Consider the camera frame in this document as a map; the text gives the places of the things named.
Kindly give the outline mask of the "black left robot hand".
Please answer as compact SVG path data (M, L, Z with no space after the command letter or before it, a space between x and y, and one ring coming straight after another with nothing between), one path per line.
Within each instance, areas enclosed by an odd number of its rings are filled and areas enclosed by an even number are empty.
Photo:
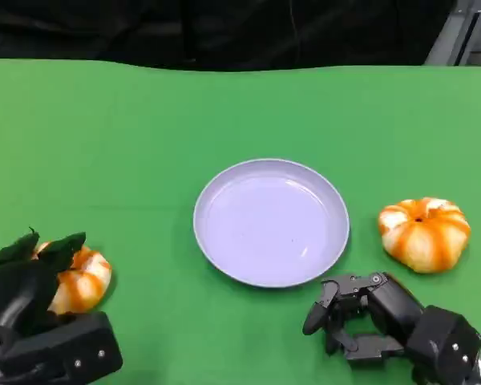
M58 275L70 269L87 235L73 233L36 252L39 238L32 229L0 249L0 327L21 336L40 331L52 317Z

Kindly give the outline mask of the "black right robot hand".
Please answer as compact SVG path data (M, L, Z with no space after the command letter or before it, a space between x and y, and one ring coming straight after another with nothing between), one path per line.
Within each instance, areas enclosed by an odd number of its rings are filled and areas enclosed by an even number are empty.
M337 275L321 281L315 301L302 327L304 335L325 332L325 352L341 351L352 366L382 363L404 355L405 345L424 307L394 277L385 272L368 276ZM349 320L370 316L378 330L349 334Z

